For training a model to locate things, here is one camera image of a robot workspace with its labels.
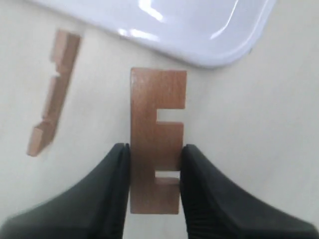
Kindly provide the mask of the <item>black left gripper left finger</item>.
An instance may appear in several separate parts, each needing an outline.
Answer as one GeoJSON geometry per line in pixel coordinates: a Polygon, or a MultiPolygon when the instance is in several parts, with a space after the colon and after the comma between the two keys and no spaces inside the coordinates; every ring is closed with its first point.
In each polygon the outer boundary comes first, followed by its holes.
{"type": "Polygon", "coordinates": [[[82,180],[9,218],[2,239],[121,239],[130,186],[130,148],[116,143],[82,180]]]}

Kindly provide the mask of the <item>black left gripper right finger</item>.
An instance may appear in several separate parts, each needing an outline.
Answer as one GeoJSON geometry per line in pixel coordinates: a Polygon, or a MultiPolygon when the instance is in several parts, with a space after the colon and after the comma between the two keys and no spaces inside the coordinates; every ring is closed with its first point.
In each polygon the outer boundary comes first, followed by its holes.
{"type": "Polygon", "coordinates": [[[190,239],[317,239],[311,223],[254,197],[193,144],[181,153],[180,194],[190,239]]]}

